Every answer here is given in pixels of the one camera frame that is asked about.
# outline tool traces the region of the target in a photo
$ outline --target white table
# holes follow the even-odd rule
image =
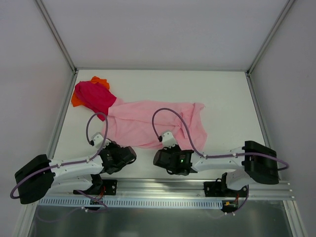
[[[264,144],[249,87],[243,72],[80,70],[76,84],[93,76],[107,79],[111,92],[125,102],[157,100],[165,102],[202,102],[201,119],[208,138],[204,152],[226,151],[253,140]],[[93,111],[70,103],[54,155],[71,159],[95,152],[85,138],[85,127]],[[97,117],[90,136],[101,131]],[[208,170],[189,176],[169,175],[153,165],[156,150],[134,148],[137,160],[111,178],[214,179],[226,170]]]

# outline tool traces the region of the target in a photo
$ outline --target white tabletop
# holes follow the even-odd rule
[[[264,144],[251,94],[243,72],[79,70],[76,84],[93,76],[107,79],[111,92],[125,102],[156,100],[201,102],[202,124],[208,134],[204,152],[226,151],[253,140]],[[95,152],[85,138],[85,127],[93,111],[69,104],[54,158],[72,159]],[[101,131],[97,117],[90,125],[90,136]],[[169,175],[153,165],[156,150],[134,148],[135,163],[111,178],[213,179],[226,170],[208,170],[189,176]]]

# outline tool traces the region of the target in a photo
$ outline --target white wall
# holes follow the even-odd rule
[[[46,153],[71,72],[32,0],[0,1],[0,236],[14,229],[14,173]]]
[[[247,70],[287,0],[44,0],[77,67]]]
[[[316,187],[316,1],[299,0],[253,73],[269,135],[290,169],[310,236],[315,229]]]

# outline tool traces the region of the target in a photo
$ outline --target metal frame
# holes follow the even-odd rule
[[[260,58],[264,54],[265,50],[269,46],[272,38],[276,34],[283,20],[289,13],[290,9],[294,5],[296,0],[288,0],[284,8],[282,9],[280,15],[278,16],[276,22],[271,28],[269,34],[267,35],[264,43],[260,47],[254,61],[252,62],[249,70],[246,73],[247,82],[253,99],[254,107],[257,113],[261,131],[266,146],[271,147],[269,135],[260,111],[260,106],[255,95],[255,90],[253,82],[251,79],[251,73],[258,64]],[[53,158],[55,153],[58,139],[61,133],[63,122],[66,116],[67,108],[71,98],[73,88],[75,86],[78,70],[74,65],[63,41],[61,40],[58,31],[55,28],[55,25],[52,22],[52,19],[42,2],[42,0],[34,0],[37,5],[40,13],[43,16],[44,21],[46,22],[49,30],[51,31],[57,45],[59,46],[61,52],[63,53],[67,64],[73,72],[72,79],[70,80],[68,92],[64,99],[57,124],[55,126],[51,143],[49,145],[47,154],[49,158]],[[119,188],[118,196],[126,197],[127,194],[133,197],[143,197],[143,198],[154,198],[157,195],[164,198],[205,198],[203,192],[203,182],[205,180],[154,180],[154,179],[118,179]],[[304,228],[303,222],[301,220],[299,210],[295,201],[295,197],[292,194],[292,190],[287,181],[281,181],[279,185],[275,186],[265,186],[265,185],[250,185],[249,199],[252,200],[283,200],[287,218],[294,236],[307,236],[306,230]],[[32,219],[35,213],[37,203],[32,203],[29,205],[23,206],[19,219],[17,221],[16,228],[14,230],[13,236],[25,237],[30,230]]]

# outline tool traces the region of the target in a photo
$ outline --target pink towel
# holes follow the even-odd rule
[[[191,138],[195,147],[202,150],[207,133],[203,129],[200,111],[204,108],[201,103],[167,103],[157,101],[139,101],[124,103],[117,99],[109,107],[109,130],[108,138],[116,141],[121,146],[132,146],[148,149],[162,148],[153,127],[152,116],[157,109],[170,108],[181,115],[188,125]],[[155,127],[160,135],[170,130],[176,138],[182,150],[190,150],[187,132],[179,118],[170,111],[160,111],[155,116]]]

